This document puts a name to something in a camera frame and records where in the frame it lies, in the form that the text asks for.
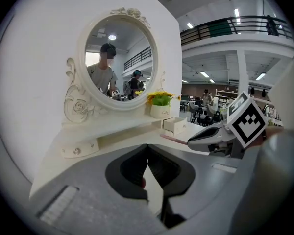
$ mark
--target gray t-shirt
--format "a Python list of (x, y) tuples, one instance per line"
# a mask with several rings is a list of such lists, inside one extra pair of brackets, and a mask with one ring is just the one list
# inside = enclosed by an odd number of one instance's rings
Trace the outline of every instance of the gray t-shirt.
[(114, 83), (118, 80), (117, 76), (110, 67), (102, 70), (99, 68), (98, 64), (94, 64), (88, 66), (87, 71), (93, 83), (97, 86), (97, 88), (101, 88), (105, 95), (107, 95), (108, 92), (108, 84), (111, 82), (111, 84), (114, 85)]

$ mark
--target small drawer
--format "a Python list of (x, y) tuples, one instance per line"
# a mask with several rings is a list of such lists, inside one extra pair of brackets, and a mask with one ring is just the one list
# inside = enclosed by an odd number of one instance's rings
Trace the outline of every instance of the small drawer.
[(172, 117), (163, 121), (163, 128), (172, 131), (174, 135), (183, 132), (187, 126), (187, 118)]

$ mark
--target white pillar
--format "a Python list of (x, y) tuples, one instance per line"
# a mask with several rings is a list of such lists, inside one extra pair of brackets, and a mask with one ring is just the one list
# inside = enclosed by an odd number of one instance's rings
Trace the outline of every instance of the white pillar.
[(239, 94), (245, 91), (248, 94), (248, 75), (246, 68), (245, 53), (243, 50), (237, 50), (237, 60), (239, 62)]

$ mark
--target ceiling light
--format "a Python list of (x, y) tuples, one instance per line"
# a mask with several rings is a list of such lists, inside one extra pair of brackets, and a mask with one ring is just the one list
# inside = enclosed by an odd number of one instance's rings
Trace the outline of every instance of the ceiling light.
[(192, 26), (191, 23), (187, 23), (187, 26), (190, 28), (190, 29), (193, 29), (194, 27)]
[(258, 80), (262, 79), (265, 75), (266, 75), (265, 73), (261, 73), (259, 75), (259, 77), (256, 78), (256, 80), (258, 81)]
[[(236, 17), (239, 17), (240, 16), (239, 9), (235, 9), (234, 10), (234, 13), (235, 13), (235, 16)], [(236, 22), (237, 22), (237, 24), (241, 24), (241, 19), (237, 18), (236, 19)]]
[(209, 77), (205, 72), (201, 72), (200, 74), (202, 74), (204, 77)]
[(110, 35), (110, 36), (108, 36), (108, 38), (110, 39), (110, 40), (116, 40), (116, 36), (115, 35)]

